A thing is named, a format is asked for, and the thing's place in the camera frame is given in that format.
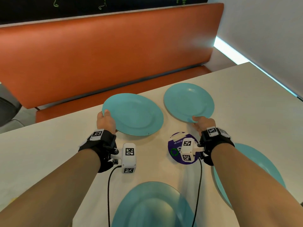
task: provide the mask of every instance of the white wall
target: white wall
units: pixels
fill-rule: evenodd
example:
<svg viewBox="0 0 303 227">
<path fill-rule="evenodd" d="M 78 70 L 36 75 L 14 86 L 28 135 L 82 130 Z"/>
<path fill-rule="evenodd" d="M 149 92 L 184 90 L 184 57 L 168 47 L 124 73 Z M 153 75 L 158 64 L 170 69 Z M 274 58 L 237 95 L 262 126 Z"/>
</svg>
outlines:
<svg viewBox="0 0 303 227">
<path fill-rule="evenodd" d="M 303 97 L 303 0 L 209 0 L 225 10 L 218 37 Z"/>
</svg>

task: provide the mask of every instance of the orange bench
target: orange bench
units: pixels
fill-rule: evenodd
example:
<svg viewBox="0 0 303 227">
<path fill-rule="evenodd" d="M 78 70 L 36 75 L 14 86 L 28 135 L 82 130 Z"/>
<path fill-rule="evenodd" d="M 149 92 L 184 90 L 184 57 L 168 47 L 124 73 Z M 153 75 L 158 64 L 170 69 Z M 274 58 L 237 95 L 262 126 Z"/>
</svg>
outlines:
<svg viewBox="0 0 303 227">
<path fill-rule="evenodd" d="M 223 4 L 200 4 L 0 28 L 0 81 L 26 108 L 209 61 Z M 36 121 L 198 75 L 191 68 L 37 111 Z"/>
</svg>

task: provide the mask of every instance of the forearm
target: forearm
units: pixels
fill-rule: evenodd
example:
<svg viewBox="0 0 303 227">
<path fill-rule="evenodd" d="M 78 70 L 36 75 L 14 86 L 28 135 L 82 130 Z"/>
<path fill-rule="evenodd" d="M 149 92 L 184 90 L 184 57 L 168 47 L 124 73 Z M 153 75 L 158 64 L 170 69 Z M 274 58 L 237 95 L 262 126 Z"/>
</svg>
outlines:
<svg viewBox="0 0 303 227">
<path fill-rule="evenodd" d="M 0 212 L 0 226 L 67 227 L 99 168 L 94 151 L 78 152 Z"/>
<path fill-rule="evenodd" d="M 300 226 L 303 208 L 266 171 L 230 144 L 211 154 L 240 226 Z"/>
</svg>

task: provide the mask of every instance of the wire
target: wire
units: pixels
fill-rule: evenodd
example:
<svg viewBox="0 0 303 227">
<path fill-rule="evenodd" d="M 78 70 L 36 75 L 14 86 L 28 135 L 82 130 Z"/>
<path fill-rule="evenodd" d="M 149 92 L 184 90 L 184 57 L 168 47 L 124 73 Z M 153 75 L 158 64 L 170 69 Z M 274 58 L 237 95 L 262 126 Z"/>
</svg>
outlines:
<svg viewBox="0 0 303 227">
<path fill-rule="evenodd" d="M 109 218 L 109 181 L 111 180 L 111 176 L 112 176 L 112 173 L 114 172 L 114 170 L 116 168 L 120 168 L 122 166 L 116 166 L 115 168 L 113 168 L 111 174 L 109 175 L 109 178 L 108 178 L 108 185 L 107 185 L 107 214 L 108 214 L 108 227 L 111 227 L 111 220 Z"/>
<path fill-rule="evenodd" d="M 199 194 L 200 194 L 200 187 L 201 187 L 201 180 L 202 180 L 202 163 L 201 163 L 200 158 L 198 158 L 198 159 L 199 159 L 200 165 L 201 165 L 201 175 L 200 175 L 200 182 L 199 182 L 199 188 L 198 188 L 198 196 L 197 196 L 196 210 L 195 210 L 194 220 L 193 220 L 193 222 L 192 222 L 191 227 L 194 227 L 195 220 L 196 220 L 197 209 L 198 209 L 198 201 L 199 201 Z"/>
</svg>

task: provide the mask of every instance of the blue plate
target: blue plate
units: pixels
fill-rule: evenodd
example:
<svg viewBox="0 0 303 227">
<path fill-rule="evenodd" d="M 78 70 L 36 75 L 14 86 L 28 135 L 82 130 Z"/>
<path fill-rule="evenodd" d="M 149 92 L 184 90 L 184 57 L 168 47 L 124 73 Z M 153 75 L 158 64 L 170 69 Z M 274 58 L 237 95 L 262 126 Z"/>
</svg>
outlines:
<svg viewBox="0 0 303 227">
<path fill-rule="evenodd" d="M 105 109 L 111 112 L 117 130 L 128 135 L 151 135 L 164 121 L 161 109 L 153 101 L 136 94 L 113 95 L 104 102 L 103 114 Z"/>
<path fill-rule="evenodd" d="M 176 189 L 161 182 L 147 182 L 123 198 L 112 227 L 188 227 L 193 219 L 188 202 Z"/>
<path fill-rule="evenodd" d="M 214 112 L 214 101 L 210 94 L 195 84 L 171 86 L 164 94 L 164 104 L 174 117 L 185 122 L 195 122 L 192 116 L 209 118 Z"/>
<path fill-rule="evenodd" d="M 282 186 L 285 186 L 285 183 L 283 181 L 282 176 L 280 175 L 278 169 L 275 167 L 275 165 L 260 151 L 257 151 L 256 149 L 252 148 L 251 146 L 247 146 L 240 143 L 235 143 L 235 147 L 246 157 L 248 157 L 250 160 L 254 161 L 256 164 L 258 164 L 262 169 L 264 169 L 267 173 L 269 173 L 273 178 L 275 178 L 279 183 L 281 183 Z M 214 168 L 214 178 L 217 184 L 217 187 L 219 191 L 221 192 L 222 196 L 224 197 L 225 201 L 229 206 L 232 206 L 229 202 L 229 199 L 227 198 L 227 195 L 225 193 L 225 190 L 223 189 L 222 183 L 219 179 L 218 173 L 216 169 Z"/>
</svg>

